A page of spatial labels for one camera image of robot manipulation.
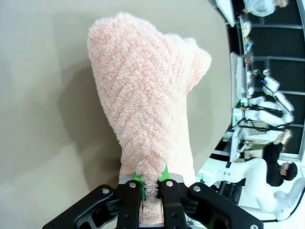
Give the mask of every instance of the beige tabletop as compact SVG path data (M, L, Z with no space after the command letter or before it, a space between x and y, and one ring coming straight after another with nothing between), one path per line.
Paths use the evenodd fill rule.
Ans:
M206 0L4 1L0 8L0 228L39 229L99 184L117 185L121 149L103 114L88 28L126 11L212 56L188 96L198 171L231 118L225 24Z

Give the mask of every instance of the person in black shirt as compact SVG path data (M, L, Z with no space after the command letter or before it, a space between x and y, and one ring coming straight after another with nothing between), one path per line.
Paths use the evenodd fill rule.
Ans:
M284 180L293 180L297 175L297 166L294 162L277 163L283 146L291 137L289 130L285 130L276 140L267 144L263 149L263 159L267 163L267 183L277 187L282 185Z

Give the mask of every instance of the person in white shirt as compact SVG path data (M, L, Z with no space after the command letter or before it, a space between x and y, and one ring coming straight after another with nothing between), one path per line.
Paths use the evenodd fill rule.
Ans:
M243 13L251 13L258 17L265 17L274 13L276 7L286 7L288 0L244 0Z

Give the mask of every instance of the fluffy pink fabric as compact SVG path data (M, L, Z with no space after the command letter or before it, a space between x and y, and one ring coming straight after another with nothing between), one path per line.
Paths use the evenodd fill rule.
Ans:
M135 171L142 177L147 200L140 221L160 223L156 181L165 165L186 185L195 179L186 96L211 58L194 39L164 35L127 13L96 21L88 50L102 106L122 146L120 176Z

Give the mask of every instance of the metal bolt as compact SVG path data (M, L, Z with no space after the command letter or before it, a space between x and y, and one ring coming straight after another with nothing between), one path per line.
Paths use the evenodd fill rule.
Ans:
M133 182L131 182L130 184L129 184L129 187L132 187L132 188L134 188L134 187L136 187L137 185L135 184L135 183L133 183Z
M194 186L193 190L194 190L195 192L200 192L201 189L200 189L199 186Z
M171 187L171 186L173 186L173 183L169 180L166 182L166 186Z
M107 188L103 189L103 194L108 194L109 192L110 192L109 189L107 189Z

